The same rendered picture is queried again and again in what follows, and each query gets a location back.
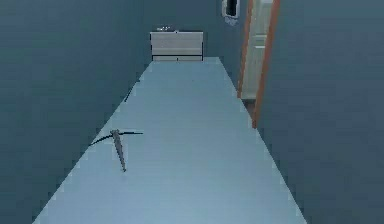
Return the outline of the white chest of drawers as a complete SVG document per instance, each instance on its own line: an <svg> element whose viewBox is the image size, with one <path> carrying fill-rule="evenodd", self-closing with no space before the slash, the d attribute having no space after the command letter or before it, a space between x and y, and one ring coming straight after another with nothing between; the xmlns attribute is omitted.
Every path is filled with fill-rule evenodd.
<svg viewBox="0 0 384 224"><path fill-rule="evenodd" d="M202 32L151 32L153 61L202 61Z"/></svg>

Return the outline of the grey pickaxe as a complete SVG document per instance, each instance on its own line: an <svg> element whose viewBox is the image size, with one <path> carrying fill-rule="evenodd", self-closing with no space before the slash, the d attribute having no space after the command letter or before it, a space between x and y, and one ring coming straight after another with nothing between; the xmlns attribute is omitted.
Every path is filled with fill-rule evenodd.
<svg viewBox="0 0 384 224"><path fill-rule="evenodd" d="M92 143L90 143L90 146L95 145L95 144L97 144L103 140L112 138L113 142L114 142L115 149L116 149L116 153L118 155L118 158L119 158L119 161L121 164L122 171L126 172L127 171L126 162L125 162L125 158L124 158L123 145L122 145L122 141L121 141L122 135L142 135L142 132L135 132L135 131L121 132L119 129L111 130L109 135L100 137L99 139L93 141Z"/></svg>

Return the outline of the white room door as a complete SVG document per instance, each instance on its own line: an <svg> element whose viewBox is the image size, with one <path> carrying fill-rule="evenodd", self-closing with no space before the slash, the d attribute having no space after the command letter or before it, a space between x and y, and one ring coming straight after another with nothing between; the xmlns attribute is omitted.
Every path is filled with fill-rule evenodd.
<svg viewBox="0 0 384 224"><path fill-rule="evenodd" d="M252 0L247 53L242 83L242 99L255 99L264 60L273 0Z"/></svg>

